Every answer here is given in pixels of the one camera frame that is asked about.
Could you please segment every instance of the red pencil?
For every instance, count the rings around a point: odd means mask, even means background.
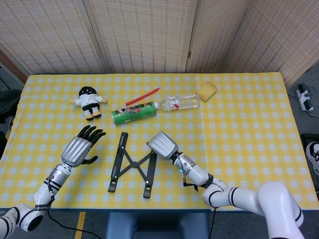
[[[155,90],[152,90],[151,92],[148,92],[148,93],[145,94],[145,95],[142,95],[142,96],[140,96],[140,97],[138,97],[138,98],[136,98],[136,99],[134,99],[134,100],[132,100],[132,101],[129,101],[129,102],[125,103],[125,105],[126,105],[126,106],[129,106],[129,105],[131,105],[131,104],[134,104],[134,103],[136,103],[136,102],[138,102],[138,101],[140,101],[140,100],[142,100],[142,99],[144,99],[144,98],[146,98],[146,97],[148,97],[148,96],[150,96],[150,95],[156,93],[157,91],[159,91],[159,89],[160,89],[160,88],[158,87],[158,88],[156,88]]]

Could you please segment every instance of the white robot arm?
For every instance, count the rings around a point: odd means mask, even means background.
[[[84,127],[80,133],[74,137],[63,151],[61,164],[58,164],[45,179],[41,187],[34,195],[35,207],[26,204],[19,204],[11,208],[0,217],[0,239],[8,238],[12,235],[15,227],[20,227],[26,232],[37,228],[41,223],[46,211],[51,208],[54,196],[71,175],[72,167],[81,164],[91,164],[98,156],[92,159],[85,159],[92,146],[106,133],[101,129],[92,132],[96,127],[89,125]]]
[[[195,187],[206,188],[202,198],[213,207],[234,206],[264,216],[270,239],[303,239],[299,226],[303,223],[303,213],[288,191],[279,182],[263,184],[259,190],[231,187],[205,172],[184,153],[178,152],[178,145],[162,131],[147,145],[165,160],[187,176]],[[184,177],[184,186],[189,186]]]

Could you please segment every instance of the yellow checkered tablecloth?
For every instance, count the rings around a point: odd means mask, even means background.
[[[119,126],[112,122],[110,111],[156,87],[160,90],[144,102],[193,94],[204,81],[216,85],[218,92],[199,108],[158,110],[155,117]],[[109,101],[101,105],[102,117],[90,123],[107,135],[89,153],[99,156],[97,162],[72,169],[54,208],[207,209],[200,194],[182,186],[182,174],[171,162],[160,158],[150,199],[143,198],[145,183],[136,169],[120,177],[115,193],[108,193],[121,132],[129,133],[126,149],[133,161],[139,161],[150,152],[146,142],[160,130],[229,186],[257,189],[276,180],[289,188],[302,209],[319,208],[280,73],[30,76],[0,161],[1,208],[34,205],[37,188],[61,162],[66,145],[88,124],[82,109],[69,104],[86,85]],[[122,169],[127,165],[124,158]],[[147,170],[148,163],[141,166]]]

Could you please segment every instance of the green can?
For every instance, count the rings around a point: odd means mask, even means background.
[[[113,121],[116,125],[154,116],[155,114],[156,109],[153,102],[131,106],[111,112]]]

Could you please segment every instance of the power strip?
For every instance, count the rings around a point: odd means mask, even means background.
[[[304,83],[298,84],[296,89],[297,97],[301,106],[302,111],[311,112],[314,110],[308,96],[308,90]]]

